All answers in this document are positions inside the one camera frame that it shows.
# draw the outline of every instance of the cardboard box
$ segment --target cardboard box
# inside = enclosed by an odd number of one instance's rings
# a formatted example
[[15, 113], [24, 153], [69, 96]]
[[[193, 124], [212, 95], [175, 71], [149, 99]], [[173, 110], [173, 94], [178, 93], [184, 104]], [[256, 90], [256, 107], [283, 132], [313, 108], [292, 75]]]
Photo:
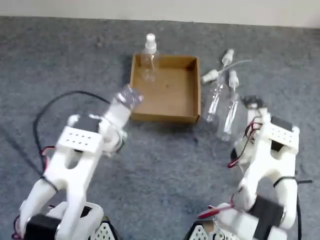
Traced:
[[130, 85], [144, 100], [131, 115], [133, 120], [175, 123], [197, 122], [201, 114], [199, 59], [194, 56], [161, 55], [156, 80], [141, 75], [141, 55], [133, 56]]

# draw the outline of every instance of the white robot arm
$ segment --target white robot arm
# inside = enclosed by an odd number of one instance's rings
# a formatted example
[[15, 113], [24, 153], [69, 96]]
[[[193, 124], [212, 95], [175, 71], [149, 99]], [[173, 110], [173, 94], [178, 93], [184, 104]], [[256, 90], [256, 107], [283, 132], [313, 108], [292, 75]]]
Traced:
[[[142, 100], [127, 86], [113, 98], [103, 117], [69, 118], [43, 174], [47, 181], [39, 179], [20, 207], [19, 228], [24, 240], [95, 239], [104, 213], [100, 206], [86, 202], [89, 183], [102, 154], [111, 156], [122, 146], [127, 136], [122, 128]], [[46, 215], [40, 214], [61, 189], [66, 189], [67, 201]]]
[[[247, 122], [252, 130], [235, 144], [229, 165], [237, 164], [244, 173], [235, 195], [238, 201], [217, 207], [224, 210], [216, 215], [215, 229], [207, 237], [209, 240], [226, 240], [226, 237], [229, 240], [286, 240], [286, 230], [296, 219], [295, 166], [300, 130], [271, 116], [255, 96], [245, 98], [243, 103], [248, 108]], [[257, 195], [258, 183], [264, 177], [274, 184], [278, 202]]]

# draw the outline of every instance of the plastic bottle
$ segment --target plastic bottle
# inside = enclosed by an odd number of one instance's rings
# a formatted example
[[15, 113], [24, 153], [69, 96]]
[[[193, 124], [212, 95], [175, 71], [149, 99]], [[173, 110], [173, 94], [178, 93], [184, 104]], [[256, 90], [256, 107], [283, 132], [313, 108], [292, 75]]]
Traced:
[[225, 74], [220, 75], [216, 82], [211, 84], [211, 90], [208, 99], [203, 108], [203, 118], [209, 123], [218, 123], [217, 115], [221, 102], [228, 98], [229, 90], [225, 83]]
[[146, 36], [145, 48], [141, 54], [142, 78], [145, 81], [153, 82], [157, 78], [159, 68], [159, 52], [157, 51], [156, 36], [149, 33]]
[[234, 142], [242, 136], [246, 127], [246, 110], [238, 93], [232, 89], [227, 99], [220, 101], [217, 107], [219, 124], [216, 135], [225, 142]]

